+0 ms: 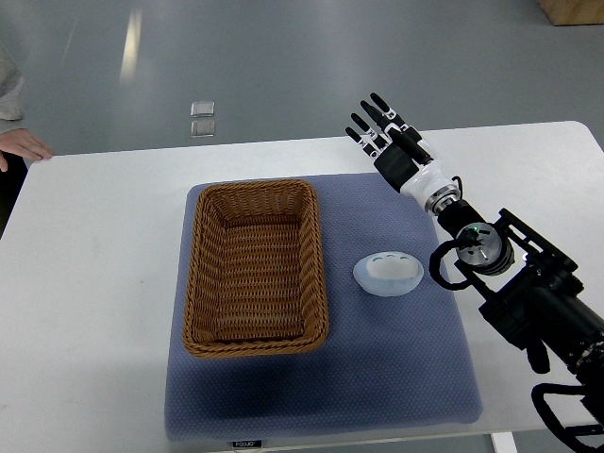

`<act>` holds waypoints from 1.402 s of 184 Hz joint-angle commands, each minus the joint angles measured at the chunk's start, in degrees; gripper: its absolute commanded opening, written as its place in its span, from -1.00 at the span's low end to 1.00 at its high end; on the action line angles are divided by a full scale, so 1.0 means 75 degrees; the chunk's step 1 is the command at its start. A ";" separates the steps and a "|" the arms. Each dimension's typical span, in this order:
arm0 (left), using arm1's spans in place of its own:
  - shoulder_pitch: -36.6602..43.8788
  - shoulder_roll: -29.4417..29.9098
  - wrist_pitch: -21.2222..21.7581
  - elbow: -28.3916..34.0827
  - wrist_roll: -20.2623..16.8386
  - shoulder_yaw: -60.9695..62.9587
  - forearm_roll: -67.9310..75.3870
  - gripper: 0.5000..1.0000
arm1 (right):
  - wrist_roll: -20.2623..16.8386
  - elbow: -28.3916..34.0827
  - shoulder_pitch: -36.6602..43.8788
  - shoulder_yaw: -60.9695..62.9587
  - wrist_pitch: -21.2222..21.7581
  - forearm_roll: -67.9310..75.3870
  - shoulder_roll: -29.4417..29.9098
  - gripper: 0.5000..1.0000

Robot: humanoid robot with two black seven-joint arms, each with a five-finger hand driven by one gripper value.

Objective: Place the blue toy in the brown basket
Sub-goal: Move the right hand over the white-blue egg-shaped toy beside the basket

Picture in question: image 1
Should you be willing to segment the grey sleeve forearm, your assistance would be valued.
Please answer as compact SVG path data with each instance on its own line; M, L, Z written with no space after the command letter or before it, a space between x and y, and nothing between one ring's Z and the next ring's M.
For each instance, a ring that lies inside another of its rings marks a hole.
M21 93L25 78L10 53L1 45L1 119L19 121L24 117Z

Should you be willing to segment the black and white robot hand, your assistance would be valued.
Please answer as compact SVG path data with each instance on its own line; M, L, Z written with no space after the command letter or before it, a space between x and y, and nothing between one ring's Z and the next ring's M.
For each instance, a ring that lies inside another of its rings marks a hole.
M415 127L375 92L361 107L370 120L353 112L356 126L345 132L397 193L414 198L434 216L462 201L460 180L443 174L435 150Z

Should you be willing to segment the person's bare hand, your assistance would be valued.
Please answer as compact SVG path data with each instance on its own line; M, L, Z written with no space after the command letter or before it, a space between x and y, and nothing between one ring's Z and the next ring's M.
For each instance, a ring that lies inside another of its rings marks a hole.
M16 128L1 133L1 172L8 170L6 154L29 160L51 159L54 151L29 129Z

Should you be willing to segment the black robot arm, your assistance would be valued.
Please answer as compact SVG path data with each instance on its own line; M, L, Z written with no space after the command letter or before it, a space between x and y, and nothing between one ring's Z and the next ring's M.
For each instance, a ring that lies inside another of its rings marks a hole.
M432 279L449 291L474 288L482 317L510 344L526 352L531 369L544 375L554 353L577 385L540 383L531 400L546 427L575 452L590 452L575 428L566 428L549 407L549 394L571 395L603 421L603 320L578 297L584 289L577 264L510 211L486 222L462 198L462 184L434 194L428 207L450 235L430 256Z

